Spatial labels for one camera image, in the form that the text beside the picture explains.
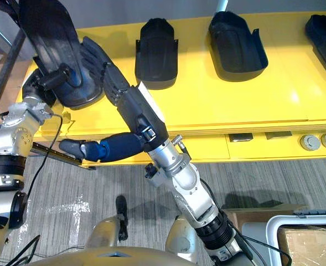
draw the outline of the silver cylinder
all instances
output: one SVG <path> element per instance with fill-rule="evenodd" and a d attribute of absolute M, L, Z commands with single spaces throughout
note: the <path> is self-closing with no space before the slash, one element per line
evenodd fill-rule
<path fill-rule="evenodd" d="M 183 156 L 178 153 L 169 139 L 148 154 L 156 165 L 162 169 L 172 168 L 183 159 Z"/>

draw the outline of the metal pole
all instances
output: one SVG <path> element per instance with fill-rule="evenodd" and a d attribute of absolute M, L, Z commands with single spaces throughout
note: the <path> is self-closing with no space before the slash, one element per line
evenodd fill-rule
<path fill-rule="evenodd" d="M 7 55 L 6 61 L 0 71 L 0 100 L 4 92 L 4 89 L 7 85 L 8 79 L 10 77 L 10 73 L 14 67 L 14 63 L 24 43 L 24 40 L 25 40 L 25 33 L 20 29 L 17 36 L 15 37 L 15 40 L 12 44 L 9 54 Z"/>
<path fill-rule="evenodd" d="M 216 12 L 225 11 L 228 5 L 228 0 L 219 0 Z"/>

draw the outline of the black rubber grip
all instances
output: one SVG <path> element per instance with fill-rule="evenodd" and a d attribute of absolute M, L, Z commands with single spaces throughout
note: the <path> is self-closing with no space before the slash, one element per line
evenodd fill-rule
<path fill-rule="evenodd" d="M 74 155 L 76 158 L 83 159 L 84 153 L 80 150 L 80 145 L 82 141 L 80 140 L 61 140 L 59 143 L 59 148 L 64 152 Z"/>

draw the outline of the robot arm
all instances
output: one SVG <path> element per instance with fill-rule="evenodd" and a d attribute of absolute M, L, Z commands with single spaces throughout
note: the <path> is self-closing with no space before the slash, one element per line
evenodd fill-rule
<path fill-rule="evenodd" d="M 190 156 L 182 140 L 169 139 L 164 117 L 144 84 L 129 86 L 107 54 L 89 38 L 84 38 L 81 49 L 83 64 L 89 69 L 93 79 L 102 83 L 109 101 L 117 107 L 131 131 L 125 137 L 116 138 L 116 141 L 121 142 L 121 148 L 130 145 L 139 147 L 134 152 L 132 149 L 127 152 L 121 150 L 120 156 L 112 156 L 110 160 L 147 152 L 155 165 L 150 163 L 146 167 L 146 178 L 155 186 L 165 185 L 171 190 L 179 209 L 204 242 L 205 249 L 215 264 L 232 263 L 234 259 L 240 261 L 242 258 L 242 265 L 248 265 L 245 260 L 249 265 L 255 265 L 245 243 L 228 224 L 226 214 L 219 212 L 202 186 L 199 172 L 190 163 Z M 109 161 L 102 154 L 108 154 L 113 147 L 119 146 L 111 141 L 113 138 L 115 135 L 99 144 L 63 140 L 60 148 L 88 160 Z M 179 153 L 175 148 L 176 144 L 185 152 Z M 95 150 L 94 156 L 90 155 L 92 150 Z"/>
<path fill-rule="evenodd" d="M 23 101 L 9 107 L 0 128 L 0 255 L 11 229 L 19 228 L 26 219 L 27 195 L 23 176 L 33 136 L 46 119 L 52 117 L 55 97 L 52 88 L 65 82 L 68 69 L 42 76 L 39 70 L 23 86 Z"/>

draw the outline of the white label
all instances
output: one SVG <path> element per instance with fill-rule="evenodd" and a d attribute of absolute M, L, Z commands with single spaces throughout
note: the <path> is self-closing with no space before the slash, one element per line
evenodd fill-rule
<path fill-rule="evenodd" d="M 153 109 L 153 111 L 159 117 L 159 119 L 163 123 L 165 123 L 165 118 L 164 118 L 164 115 L 163 115 L 162 111 L 160 110 L 160 108 L 158 107 L 158 105 L 156 104 L 156 102 L 154 101 L 153 97 L 151 96 L 151 94 L 149 93 L 149 91 L 147 90 L 147 88 L 143 84 L 143 82 L 141 82 L 139 84 L 138 89 L 141 92 L 141 94 L 143 95 L 143 97 L 146 99 L 146 101 L 148 102 L 148 104 L 151 106 L 151 108 Z"/>

